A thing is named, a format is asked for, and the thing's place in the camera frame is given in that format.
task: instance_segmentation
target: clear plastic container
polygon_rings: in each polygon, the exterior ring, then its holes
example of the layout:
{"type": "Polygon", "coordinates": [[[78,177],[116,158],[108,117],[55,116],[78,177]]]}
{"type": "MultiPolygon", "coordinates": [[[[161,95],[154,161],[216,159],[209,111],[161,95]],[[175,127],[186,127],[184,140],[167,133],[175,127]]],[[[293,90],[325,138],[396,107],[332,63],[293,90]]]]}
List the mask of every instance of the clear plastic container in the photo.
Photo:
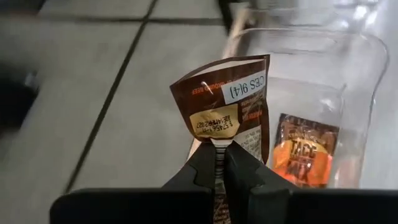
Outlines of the clear plastic container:
{"type": "Polygon", "coordinates": [[[305,4],[308,7],[300,8],[297,6],[286,8],[283,5],[284,7],[278,8],[249,9],[249,21],[255,28],[305,27],[361,32],[374,22],[380,2],[380,0],[365,0],[350,3],[347,0],[339,0],[321,5],[311,2],[305,4]]]}
{"type": "Polygon", "coordinates": [[[374,6],[381,0],[249,0],[255,9],[272,9],[282,7],[354,7],[357,5],[374,6]]]}
{"type": "Polygon", "coordinates": [[[248,29],[230,40],[225,56],[259,54],[271,54],[271,153],[281,113],[339,126],[328,186],[358,187],[374,95],[388,63],[385,45],[346,32],[248,29]]]}

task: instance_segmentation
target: seasoning packet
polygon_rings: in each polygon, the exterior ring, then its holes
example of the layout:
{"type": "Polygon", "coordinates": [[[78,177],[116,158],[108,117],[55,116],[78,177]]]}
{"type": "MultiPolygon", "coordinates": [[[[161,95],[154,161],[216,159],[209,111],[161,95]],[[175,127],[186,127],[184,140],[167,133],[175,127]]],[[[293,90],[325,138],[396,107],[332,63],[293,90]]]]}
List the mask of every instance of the seasoning packet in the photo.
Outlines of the seasoning packet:
{"type": "Polygon", "coordinates": [[[273,171],[299,187],[326,187],[339,128],[281,114],[273,171]]]}
{"type": "Polygon", "coordinates": [[[199,141],[234,139],[256,158],[269,155],[266,103],[269,55],[231,57],[204,65],[170,86],[199,141]]]}

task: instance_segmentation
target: gray floor tile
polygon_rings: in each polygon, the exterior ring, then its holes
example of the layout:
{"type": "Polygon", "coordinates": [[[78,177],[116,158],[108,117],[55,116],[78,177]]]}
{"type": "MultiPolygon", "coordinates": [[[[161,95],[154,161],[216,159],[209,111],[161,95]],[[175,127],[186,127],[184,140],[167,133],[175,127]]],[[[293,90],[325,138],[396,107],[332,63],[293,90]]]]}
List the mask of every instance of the gray floor tile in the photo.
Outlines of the gray floor tile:
{"type": "Polygon", "coordinates": [[[0,139],[1,223],[46,223],[136,26],[0,20],[0,61],[39,71],[40,93],[21,129],[0,139]]]}
{"type": "Polygon", "coordinates": [[[41,14],[69,16],[144,16],[151,0],[47,0],[41,14]]]}
{"type": "Polygon", "coordinates": [[[76,188],[156,187],[188,156],[192,136],[169,85],[221,58],[223,27],[148,25],[76,188]]]}
{"type": "Polygon", "coordinates": [[[220,18],[215,0],[159,0],[152,17],[220,18]]]}

